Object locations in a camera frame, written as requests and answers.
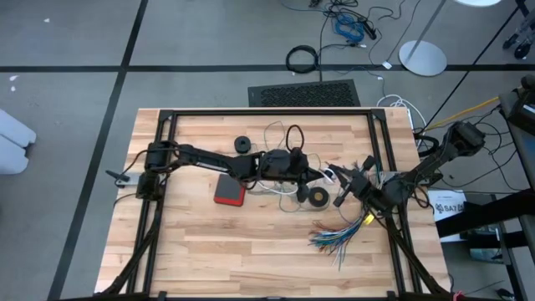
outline yellow cable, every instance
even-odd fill
[[[455,114],[455,115],[453,115],[451,117],[448,117],[448,118],[446,118],[444,120],[441,120],[441,121],[435,123],[434,125],[428,127],[425,130],[433,130],[433,129],[439,127],[441,124],[446,123],[447,121],[454,120],[455,118],[457,118],[457,117],[459,117],[461,115],[464,115],[466,113],[470,113],[470,112],[475,111],[477,109],[480,109],[480,108],[484,107],[485,105],[489,105],[489,104],[491,104],[491,103],[493,103],[493,102],[495,102],[497,100],[498,100],[498,97],[494,97],[492,99],[489,99],[489,100],[485,101],[482,104],[476,105],[475,107],[471,107],[470,109],[463,110],[463,111],[461,111],[461,112],[459,112],[459,113],[457,113],[457,114]]]

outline black floor grate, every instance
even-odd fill
[[[352,79],[249,87],[250,107],[360,106]]]

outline black tape roll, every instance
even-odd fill
[[[322,187],[312,187],[308,193],[308,201],[314,207],[323,207],[329,201],[329,194]]]
[[[247,154],[251,150],[251,141],[246,136],[239,136],[234,140],[234,149],[238,154]]]

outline white stand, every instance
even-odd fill
[[[407,42],[400,48],[400,62],[414,74],[435,76],[441,74],[448,65],[446,55],[440,48],[422,41],[445,2],[446,0],[441,0],[418,40]]]

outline white object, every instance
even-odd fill
[[[474,8],[484,8],[501,0],[455,0],[457,3],[471,6]],[[447,59],[444,52],[434,44],[422,41],[425,34],[435,21],[436,16],[441,11],[446,0],[441,0],[441,3],[436,8],[435,12],[429,19],[429,22],[424,27],[423,32],[416,41],[409,41],[400,48],[399,57],[400,62],[412,73],[423,76],[435,76],[441,74],[447,66]]]
[[[434,44],[421,41],[412,56],[410,52],[417,41],[409,41],[400,48],[400,62],[410,72],[422,76],[435,76],[446,70],[448,65],[446,55],[442,49]]]
[[[0,175],[18,174],[28,166],[28,158],[24,156],[26,151],[2,135],[0,135],[0,150],[2,150]]]
[[[35,143],[37,138],[33,130],[30,130],[4,110],[0,110],[0,135],[18,145],[18,147],[26,147],[30,143]]]
[[[455,2],[474,8],[485,8],[498,4],[501,0],[455,0]]]
[[[384,66],[387,70],[389,70],[390,68],[392,68],[392,64],[389,63],[389,62],[387,62],[387,61],[384,61],[382,64],[383,64],[383,66]]]
[[[407,108],[407,110],[409,111],[409,122],[410,122],[410,127],[412,128],[412,130],[414,129],[414,125],[412,123],[412,114],[410,113],[410,108],[412,108],[418,114],[418,116],[420,116],[420,119],[421,119],[421,122],[422,122],[423,125],[427,124],[425,122],[424,115],[420,112],[420,110],[418,110],[418,108],[416,108],[409,100],[403,99],[403,98],[401,98],[401,96],[399,96],[397,94],[388,94],[385,97],[382,97],[381,99],[379,99],[377,101],[377,105],[376,106],[381,106],[381,102],[383,102],[383,100],[388,99],[390,97],[397,98],[396,101],[394,101],[393,103],[390,104],[390,107]]]
[[[291,192],[283,192],[283,191],[276,191],[276,190],[274,190],[274,189],[272,189],[272,188],[269,188],[269,187],[265,186],[265,185],[264,185],[262,182],[260,182],[260,181],[258,181],[258,185],[259,185],[261,188],[263,188],[263,189],[265,189],[265,190],[267,190],[267,191],[271,191],[271,192],[273,192],[273,193],[276,193],[276,194],[278,194],[278,195],[291,196],[292,194],[296,194],[296,193],[298,193],[298,188],[296,188],[294,191],[291,191]]]
[[[446,217],[452,217],[464,210],[466,198],[462,191],[429,190],[427,192],[429,201],[435,209],[435,222]],[[459,234],[441,238],[441,242],[462,241]]]

